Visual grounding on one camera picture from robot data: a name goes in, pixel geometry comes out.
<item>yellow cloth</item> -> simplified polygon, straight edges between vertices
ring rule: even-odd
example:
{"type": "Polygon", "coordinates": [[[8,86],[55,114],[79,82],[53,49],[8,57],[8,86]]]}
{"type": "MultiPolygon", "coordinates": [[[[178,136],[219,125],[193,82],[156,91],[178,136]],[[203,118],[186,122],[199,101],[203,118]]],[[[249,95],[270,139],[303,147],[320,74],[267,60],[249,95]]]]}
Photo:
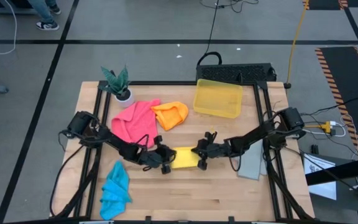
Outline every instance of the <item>yellow cloth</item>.
{"type": "Polygon", "coordinates": [[[195,147],[175,147],[177,152],[175,160],[171,163],[172,169],[196,167],[200,157],[191,151],[195,147]]]}
{"type": "Polygon", "coordinates": [[[189,113],[187,106],[180,102],[152,106],[151,109],[157,115],[157,121],[166,131],[182,123],[189,113]]]}

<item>jeans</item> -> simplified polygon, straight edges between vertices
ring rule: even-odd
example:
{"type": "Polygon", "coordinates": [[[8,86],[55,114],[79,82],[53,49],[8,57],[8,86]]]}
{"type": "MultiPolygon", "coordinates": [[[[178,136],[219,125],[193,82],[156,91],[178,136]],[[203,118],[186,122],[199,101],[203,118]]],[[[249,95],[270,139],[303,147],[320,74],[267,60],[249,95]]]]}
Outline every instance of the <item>jeans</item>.
{"type": "Polygon", "coordinates": [[[42,18],[41,22],[44,23],[55,22],[52,15],[50,14],[48,6],[49,7],[56,6],[56,0],[28,0],[28,2],[42,18]]]}

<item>gray floor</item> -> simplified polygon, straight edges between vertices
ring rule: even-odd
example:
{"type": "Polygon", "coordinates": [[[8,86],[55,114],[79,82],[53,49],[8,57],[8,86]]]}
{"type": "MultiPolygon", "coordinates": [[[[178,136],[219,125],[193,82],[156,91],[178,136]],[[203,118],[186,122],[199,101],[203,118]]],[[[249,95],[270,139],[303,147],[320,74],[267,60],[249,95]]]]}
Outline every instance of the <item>gray floor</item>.
{"type": "MultiPolygon", "coordinates": [[[[58,1],[63,13],[56,17],[57,32],[41,32],[35,16],[18,17],[20,40],[60,39],[73,0],[58,1]]],[[[213,5],[214,1],[204,0],[213,5]]],[[[220,9],[214,39],[291,40],[302,10],[301,1],[260,0],[245,4],[243,12],[220,9]]],[[[358,25],[358,8],[351,9],[358,25]]],[[[68,32],[68,40],[207,39],[213,9],[196,0],[80,0],[68,32]]],[[[0,39],[13,38],[13,20],[0,16],[0,39]]],[[[344,11],[307,11],[300,40],[357,40],[344,11]]],[[[11,45],[0,45],[0,51],[11,45]]],[[[290,106],[312,112],[335,104],[322,74],[314,49],[325,45],[298,45],[293,57],[288,91],[290,106]]],[[[0,56],[0,84],[10,92],[0,95],[0,203],[22,147],[40,91],[57,45],[17,45],[16,51],[0,56]]],[[[48,217],[48,201],[63,153],[57,133],[74,113],[81,82],[100,80],[100,66],[121,69],[127,65],[131,80],[194,80],[195,65],[205,44],[149,45],[65,45],[57,64],[27,159],[23,166],[5,222],[48,217]]],[[[224,63],[270,62],[279,81],[285,81],[290,45],[211,45],[224,63]]],[[[205,64],[216,63],[207,58],[205,64]]],[[[339,121],[338,110],[317,116],[339,121]]],[[[352,147],[350,138],[336,141],[352,147]]],[[[330,141],[306,136],[299,141],[303,150],[317,144],[327,156],[350,158],[351,153],[330,141]]],[[[333,222],[358,223],[356,212],[328,207],[313,197],[316,216],[333,222]]]]}

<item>potted plant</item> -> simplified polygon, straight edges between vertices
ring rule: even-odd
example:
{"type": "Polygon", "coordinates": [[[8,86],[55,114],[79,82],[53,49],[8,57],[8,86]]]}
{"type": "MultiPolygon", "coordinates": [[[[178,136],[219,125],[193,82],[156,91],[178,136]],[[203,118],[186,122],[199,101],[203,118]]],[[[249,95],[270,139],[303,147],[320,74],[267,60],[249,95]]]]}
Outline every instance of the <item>potted plant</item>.
{"type": "Polygon", "coordinates": [[[101,67],[103,75],[106,77],[107,85],[99,86],[99,89],[114,94],[120,106],[127,108],[135,102],[134,96],[128,88],[128,71],[127,67],[122,69],[121,73],[116,74],[111,70],[101,67]]]}

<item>green leaves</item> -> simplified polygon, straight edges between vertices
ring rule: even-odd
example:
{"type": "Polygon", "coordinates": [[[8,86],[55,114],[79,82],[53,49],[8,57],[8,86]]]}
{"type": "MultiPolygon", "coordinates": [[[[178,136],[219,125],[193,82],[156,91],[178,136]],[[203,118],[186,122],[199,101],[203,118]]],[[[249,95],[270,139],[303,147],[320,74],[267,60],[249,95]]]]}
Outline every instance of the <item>green leaves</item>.
{"type": "Polygon", "coordinates": [[[107,91],[114,95],[122,95],[128,88],[128,71],[125,66],[121,73],[116,77],[107,68],[101,67],[103,75],[106,77],[108,86],[100,86],[101,90],[107,91]]]}

